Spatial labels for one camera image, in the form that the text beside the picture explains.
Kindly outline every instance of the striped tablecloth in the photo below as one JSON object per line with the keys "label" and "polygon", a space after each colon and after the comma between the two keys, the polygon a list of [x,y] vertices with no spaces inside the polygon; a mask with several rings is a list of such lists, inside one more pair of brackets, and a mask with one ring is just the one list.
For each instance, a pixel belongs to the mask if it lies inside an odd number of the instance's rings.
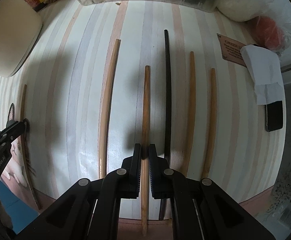
{"label": "striped tablecloth", "polygon": [[[164,149],[164,29],[172,65],[172,168],[184,153],[190,51],[196,59],[196,122],[188,177],[199,179],[207,146],[210,68],[217,73],[218,119],[210,177],[236,201],[271,187],[279,170],[284,128],[265,131],[263,106],[256,105],[248,70],[222,59],[217,33],[253,43],[243,26],[219,12],[205,13],[152,1],[82,6],[60,0],[39,13],[43,29],[22,68],[0,77],[0,130],[11,103],[19,116],[27,84],[25,117],[34,187],[58,198],[79,178],[98,179],[97,146],[101,99],[116,38],[121,39],[108,139],[107,171],[121,166],[141,143],[144,67],[151,66],[150,143]],[[122,200],[120,216],[140,218],[139,200]],[[150,219],[159,201],[150,198]]]}

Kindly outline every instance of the smartphone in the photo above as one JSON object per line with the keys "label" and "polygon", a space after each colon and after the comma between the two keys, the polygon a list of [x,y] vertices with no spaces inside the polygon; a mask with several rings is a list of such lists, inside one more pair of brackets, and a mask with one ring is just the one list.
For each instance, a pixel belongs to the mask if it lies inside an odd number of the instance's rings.
{"label": "smartphone", "polygon": [[284,111],[282,101],[277,101],[268,105],[266,108],[266,131],[272,132],[284,126]]}

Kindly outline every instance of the wooden chopstick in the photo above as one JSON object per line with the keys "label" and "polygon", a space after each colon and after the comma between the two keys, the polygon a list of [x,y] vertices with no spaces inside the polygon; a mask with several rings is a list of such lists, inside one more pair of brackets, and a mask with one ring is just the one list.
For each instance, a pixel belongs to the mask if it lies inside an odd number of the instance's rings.
{"label": "wooden chopstick", "polygon": [[204,168],[202,170],[201,179],[209,176],[209,171],[212,162],[212,156],[214,151],[214,142],[216,138],[217,129],[217,81],[216,70],[211,69],[211,104],[210,104],[210,124],[209,124],[209,137],[207,153],[204,161]]}
{"label": "wooden chopstick", "polygon": [[98,145],[98,159],[99,159],[99,179],[106,176],[107,166],[107,146],[108,146],[108,129],[111,109],[111,98],[113,90],[113,81],[115,69],[118,62],[119,48],[121,40],[116,39],[114,48],[111,55],[109,70],[106,78],[102,109],[101,109],[101,122],[100,122],[100,134],[99,134],[99,145]]}
{"label": "wooden chopstick", "polygon": [[[21,106],[20,106],[20,121],[21,122],[23,122],[23,119],[24,119],[24,104],[25,104],[26,88],[27,88],[27,86],[24,85],[22,99],[21,99]],[[34,199],[34,202],[35,202],[38,210],[40,210],[42,208],[42,206],[38,200],[36,192],[34,191],[33,182],[32,182],[32,179],[30,177],[30,174],[29,174],[29,168],[30,168],[29,167],[30,165],[28,164],[29,153],[28,153],[28,147],[26,145],[24,133],[21,134],[21,154],[22,154],[22,161],[23,161],[23,166],[24,166],[24,170],[25,170],[25,176],[28,180],[28,184],[29,184],[29,188],[30,188],[32,197]]]}
{"label": "wooden chopstick", "polygon": [[141,159],[141,225],[146,236],[149,216],[149,131],[150,131],[150,66],[145,67],[142,116],[142,159]]}
{"label": "wooden chopstick", "polygon": [[186,151],[183,155],[181,164],[181,173],[186,177],[191,157],[193,134],[195,131],[196,119],[196,66],[195,55],[190,52],[190,91],[189,91],[189,105],[188,105],[188,125],[186,137]]}
{"label": "wooden chopstick", "polygon": [[[172,88],[171,88],[171,61],[170,44],[168,30],[164,30],[165,56],[166,56],[166,120],[164,137],[164,158],[170,166],[171,155],[171,115],[172,115]],[[167,199],[160,200],[159,220],[164,219],[164,213],[167,206]]]}

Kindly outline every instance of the floor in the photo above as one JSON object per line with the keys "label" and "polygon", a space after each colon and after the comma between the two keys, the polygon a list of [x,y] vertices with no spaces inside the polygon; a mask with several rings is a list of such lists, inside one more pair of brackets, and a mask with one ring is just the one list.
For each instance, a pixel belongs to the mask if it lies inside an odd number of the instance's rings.
{"label": "floor", "polygon": [[36,211],[16,197],[1,181],[0,200],[12,219],[13,230],[16,234],[38,216]]}

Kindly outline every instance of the screw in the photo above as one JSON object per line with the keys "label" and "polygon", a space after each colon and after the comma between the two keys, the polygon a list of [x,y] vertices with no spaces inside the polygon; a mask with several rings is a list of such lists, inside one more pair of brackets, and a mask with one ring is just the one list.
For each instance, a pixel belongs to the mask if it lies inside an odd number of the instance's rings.
{"label": "screw", "polygon": [[164,174],[165,175],[172,175],[173,174],[173,170],[172,169],[165,169],[164,170]]}
{"label": "screw", "polygon": [[124,174],[126,174],[127,173],[127,170],[126,169],[118,169],[117,170],[117,174],[118,175],[124,175]]}
{"label": "screw", "polygon": [[205,186],[210,186],[212,184],[212,180],[208,179],[208,178],[205,178],[205,179],[202,180],[202,184],[205,185]]}
{"label": "screw", "polygon": [[89,181],[87,179],[80,179],[79,180],[79,185],[80,186],[86,186],[88,185]]}

